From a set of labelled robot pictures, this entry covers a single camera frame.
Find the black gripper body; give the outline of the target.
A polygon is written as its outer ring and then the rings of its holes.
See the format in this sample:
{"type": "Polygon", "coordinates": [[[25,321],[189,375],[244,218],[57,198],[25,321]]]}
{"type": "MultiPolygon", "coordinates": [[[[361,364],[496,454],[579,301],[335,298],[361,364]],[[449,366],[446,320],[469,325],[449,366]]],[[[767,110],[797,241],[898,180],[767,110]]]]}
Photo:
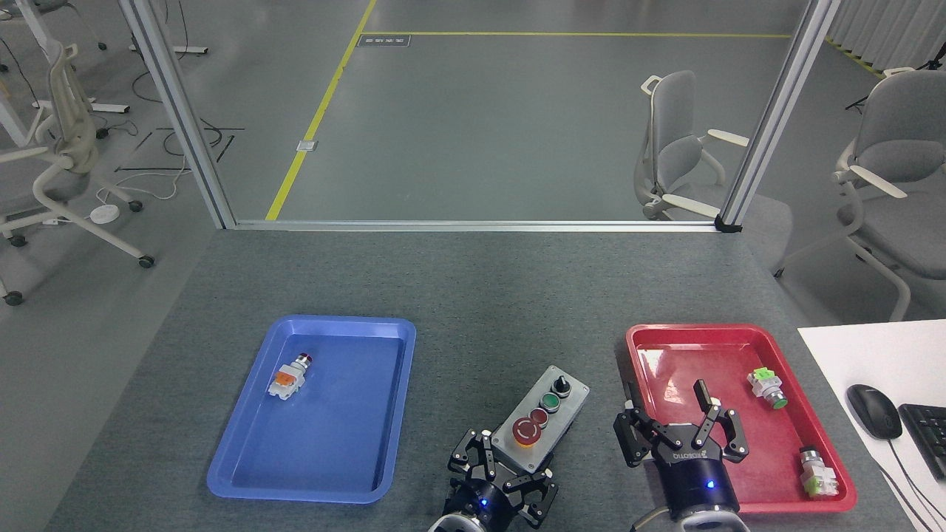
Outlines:
{"type": "Polygon", "coordinates": [[[506,531],[501,528],[501,488],[484,480],[450,485],[442,516],[443,531],[506,531]]]}
{"type": "Polygon", "coordinates": [[[672,518],[699,511],[740,509],[723,464],[723,449],[710,437],[714,423],[656,427],[652,455],[672,518]]]}

